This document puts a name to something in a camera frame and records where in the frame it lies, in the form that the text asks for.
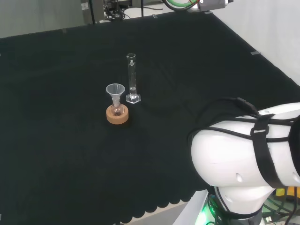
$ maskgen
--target black strap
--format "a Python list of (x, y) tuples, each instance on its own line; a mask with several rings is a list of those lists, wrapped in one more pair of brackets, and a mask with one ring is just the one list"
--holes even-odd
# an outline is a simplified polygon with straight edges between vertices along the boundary
[(270, 150), (267, 144), (267, 134), (269, 133), (269, 120), (273, 114), (259, 116), (251, 129), (251, 136), (253, 141), (254, 153), (259, 172), (263, 179), (272, 188), (283, 188), (272, 160)]

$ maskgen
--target black cloth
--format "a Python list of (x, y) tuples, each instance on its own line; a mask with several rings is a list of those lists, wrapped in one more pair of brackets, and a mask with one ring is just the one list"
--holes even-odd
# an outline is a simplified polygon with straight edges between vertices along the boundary
[[(170, 13), (0, 40), (3, 225), (111, 225), (206, 188), (188, 132), (220, 113), (300, 101), (300, 88), (213, 14)], [(142, 101), (126, 103), (128, 53)], [(109, 124), (121, 83), (129, 121)]]

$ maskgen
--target green light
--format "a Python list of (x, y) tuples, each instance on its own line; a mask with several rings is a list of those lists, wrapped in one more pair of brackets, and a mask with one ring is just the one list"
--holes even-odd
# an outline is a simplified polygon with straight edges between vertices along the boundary
[(206, 208), (207, 208), (207, 205), (203, 208), (202, 212), (199, 213), (195, 225), (206, 225), (206, 223), (207, 223), (207, 218), (205, 215)]

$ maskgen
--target glass graduated cylinder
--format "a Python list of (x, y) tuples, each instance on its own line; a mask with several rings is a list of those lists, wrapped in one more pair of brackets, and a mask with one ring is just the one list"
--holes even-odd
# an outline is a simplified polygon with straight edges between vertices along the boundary
[(127, 55), (128, 62), (128, 77), (129, 77), (129, 95), (126, 95), (126, 101), (130, 103), (137, 103), (141, 100), (141, 96), (136, 92), (136, 73), (135, 73), (135, 54), (129, 53)]

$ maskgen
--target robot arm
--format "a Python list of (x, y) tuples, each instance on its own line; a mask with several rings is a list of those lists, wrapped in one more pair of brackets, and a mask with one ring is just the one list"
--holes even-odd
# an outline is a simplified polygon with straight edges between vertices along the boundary
[[(300, 103), (279, 105), (259, 113), (274, 114), (272, 122), (268, 124), (266, 138), (271, 140), (267, 142), (267, 148), (279, 183), (283, 186), (300, 186), (300, 162), (297, 158), (300, 153), (300, 120), (289, 122), (300, 116)], [(256, 121), (254, 117), (243, 116), (236, 121), (216, 123), (210, 128), (251, 137)], [(264, 168), (262, 173), (254, 146), (254, 140), (218, 130), (204, 129), (193, 138), (191, 153), (194, 166), (200, 176), (215, 187), (216, 196), (225, 211), (252, 215), (260, 211), (274, 190), (268, 177), (273, 176), (271, 168)]]

